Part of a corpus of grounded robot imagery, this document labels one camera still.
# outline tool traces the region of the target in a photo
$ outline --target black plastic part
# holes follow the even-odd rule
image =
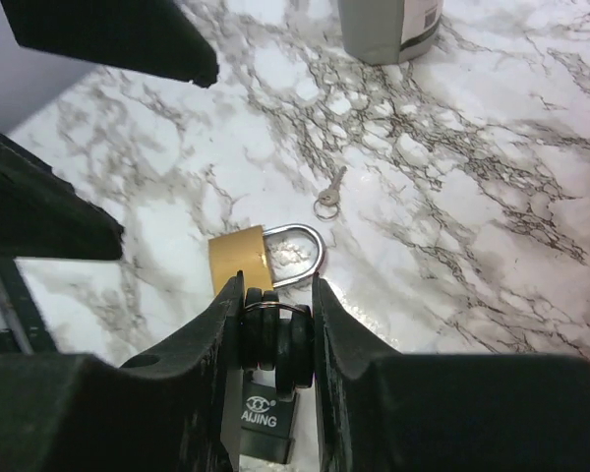
[[[240,453],[268,462],[288,464],[293,443],[293,440],[285,440],[257,431],[243,430],[240,438]]]
[[[30,296],[29,288],[12,259],[0,258],[0,281],[32,352],[57,352],[57,346]]]
[[[232,471],[242,275],[115,369],[91,355],[0,355],[0,471]]]
[[[20,46],[200,87],[216,53],[174,0],[1,0]]]
[[[280,319],[275,355],[275,392],[280,401],[291,401],[295,393],[290,331],[290,321]]]
[[[113,217],[0,133],[0,256],[117,260],[122,233]]]
[[[307,305],[297,305],[306,312],[303,315],[293,312],[291,317],[291,362],[293,364],[293,380],[298,388],[310,388],[313,385],[315,363],[313,360],[313,318]]]
[[[263,294],[263,302],[279,302],[277,292],[267,290]],[[258,364],[263,371],[275,369],[275,353],[277,351],[277,329],[279,326],[279,308],[263,309],[263,341],[260,345]]]
[[[313,281],[321,470],[590,471],[590,363],[402,355]]]
[[[243,382],[241,453],[258,459],[288,463],[294,444],[297,394],[292,401],[277,401],[275,389]]]
[[[260,288],[249,288],[245,298],[245,306],[262,302],[263,291]],[[263,309],[258,308],[243,314],[241,323],[240,360],[244,370],[254,371],[258,368],[259,351],[262,344]]]

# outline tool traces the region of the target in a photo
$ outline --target label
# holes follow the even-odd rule
[[[255,425],[263,425],[269,428],[277,426],[277,417],[266,414],[272,406],[275,406],[275,400],[267,400],[262,396],[250,396],[245,402],[245,411],[241,420],[253,423]]]
[[[428,31],[442,15],[443,0],[404,0],[404,22],[400,43]]]

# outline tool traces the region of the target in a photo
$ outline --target metal ring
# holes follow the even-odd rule
[[[292,313],[301,313],[302,315],[308,315],[308,312],[302,310],[301,308],[294,307],[293,305],[289,305],[287,303],[282,303],[282,302],[252,303],[251,305],[247,305],[245,308],[243,308],[243,312],[248,313],[248,312],[251,312],[251,311],[256,310],[258,308],[280,308],[282,310],[288,310],[289,312],[292,312]]]
[[[286,233],[288,231],[299,231],[301,233],[304,233],[306,236],[308,236],[311,239],[311,241],[313,241],[315,243],[315,246],[317,246],[317,257],[315,258],[315,261],[313,262],[313,264],[310,266],[310,268],[308,270],[305,270],[302,273],[298,273],[297,275],[293,275],[292,277],[288,277],[283,280],[276,280],[273,283],[273,288],[286,287],[288,285],[292,285],[294,283],[301,282],[302,280],[304,280],[308,277],[312,277],[313,275],[315,275],[315,272],[317,272],[319,270],[319,268],[322,266],[322,264],[324,263],[324,258],[325,258],[324,238],[322,238],[322,235],[319,234],[319,231],[317,231],[315,228],[313,228],[307,224],[300,224],[300,223],[284,224],[283,226],[277,226],[276,228],[271,228],[271,229],[266,230],[263,233],[263,236],[266,239],[269,236],[273,236],[274,234]]]
[[[336,211],[330,216],[324,216],[319,212],[319,205],[321,205],[321,202],[319,201],[319,199],[316,199],[315,203],[313,204],[313,213],[315,214],[317,219],[320,219],[321,221],[333,221],[338,218],[338,214],[341,212],[341,207],[339,206],[339,204],[333,206],[324,206],[326,208],[334,207],[336,209]]]

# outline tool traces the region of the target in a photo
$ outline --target padlock shackle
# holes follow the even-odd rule
[[[291,223],[291,224],[284,224],[282,226],[277,226],[275,228],[267,229],[263,232],[263,237],[266,239],[269,236],[273,236],[275,234],[287,233],[289,231],[297,231],[306,235],[311,241],[315,243],[317,247],[317,256],[315,257],[315,261],[307,270],[304,270],[302,273],[298,273],[297,275],[293,275],[292,277],[284,278],[282,280],[275,280],[273,283],[273,288],[284,288],[289,285],[293,285],[295,283],[301,282],[302,280],[307,279],[308,277],[312,277],[315,272],[317,272],[322,264],[324,263],[325,258],[325,242],[322,235],[312,226],[307,224],[301,223]]]

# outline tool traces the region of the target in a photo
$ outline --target logo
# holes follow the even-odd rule
[[[250,396],[245,405],[254,413],[266,413],[271,406],[275,406],[275,400],[268,401],[261,396]]]
[[[277,417],[267,416],[264,413],[270,410],[271,406],[275,406],[276,404],[277,402],[275,400],[268,401],[262,396],[250,396],[245,402],[247,409],[243,412],[241,420],[254,425],[275,428],[277,426]]]

